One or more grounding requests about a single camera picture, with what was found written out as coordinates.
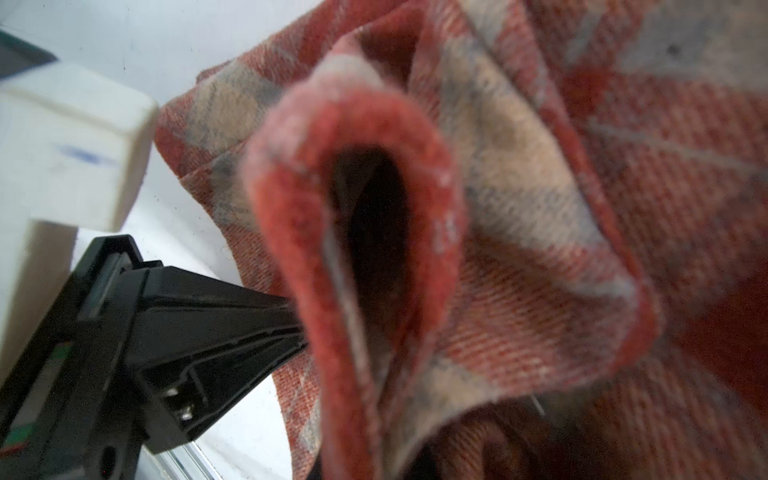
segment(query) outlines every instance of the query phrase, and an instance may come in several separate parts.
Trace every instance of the plaid fabric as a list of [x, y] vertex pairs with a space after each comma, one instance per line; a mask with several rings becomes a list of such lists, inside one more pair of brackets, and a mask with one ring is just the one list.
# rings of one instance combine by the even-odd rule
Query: plaid fabric
[[764, 25], [327, 0], [166, 105], [243, 285], [305, 323], [294, 478], [321, 438], [327, 478], [768, 478]]

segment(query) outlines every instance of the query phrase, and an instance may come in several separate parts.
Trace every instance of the white surface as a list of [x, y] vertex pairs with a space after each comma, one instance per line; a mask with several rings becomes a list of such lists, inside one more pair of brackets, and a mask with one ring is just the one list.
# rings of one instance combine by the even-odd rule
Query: white surface
[[0, 81], [0, 382], [68, 275], [74, 227], [123, 225], [156, 116], [152, 98], [79, 65]]
[[[0, 0], [0, 28], [163, 104], [191, 88], [201, 70], [253, 47], [316, 3]], [[240, 283], [221, 233], [154, 148], [122, 231], [134, 236], [147, 260]], [[81, 230], [75, 261], [96, 235]], [[201, 448], [225, 480], [291, 478], [288, 442], [273, 389], [271, 379], [262, 383], [204, 435]], [[214, 449], [229, 452], [229, 458], [217, 458]]]

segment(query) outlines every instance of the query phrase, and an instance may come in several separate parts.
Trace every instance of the screw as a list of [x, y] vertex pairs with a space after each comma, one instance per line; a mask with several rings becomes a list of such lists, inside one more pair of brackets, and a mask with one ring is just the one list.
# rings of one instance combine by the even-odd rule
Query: screw
[[192, 405], [187, 405], [181, 410], [176, 411], [176, 416], [184, 422], [189, 422], [192, 419]]

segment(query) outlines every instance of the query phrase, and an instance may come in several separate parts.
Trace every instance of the white background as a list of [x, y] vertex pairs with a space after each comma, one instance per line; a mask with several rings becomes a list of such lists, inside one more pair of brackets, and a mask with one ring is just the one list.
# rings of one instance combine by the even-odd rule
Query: white background
[[[154, 97], [252, 48], [319, 0], [0, 0], [0, 29]], [[152, 154], [123, 233], [146, 260], [240, 284], [232, 254], [202, 207]], [[81, 230], [79, 260], [99, 232]], [[271, 377], [197, 442], [224, 480], [291, 478], [288, 440]]]

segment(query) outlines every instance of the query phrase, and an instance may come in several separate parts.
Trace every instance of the blue mark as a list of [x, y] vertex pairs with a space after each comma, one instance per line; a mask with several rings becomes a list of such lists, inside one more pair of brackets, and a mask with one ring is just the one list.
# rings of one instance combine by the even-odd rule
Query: blue mark
[[83, 150], [80, 147], [72, 145], [56, 145], [58, 150], [67, 157], [72, 157], [86, 164], [98, 165], [99, 167], [117, 167], [119, 163], [112, 158], [104, 157], [93, 152]]

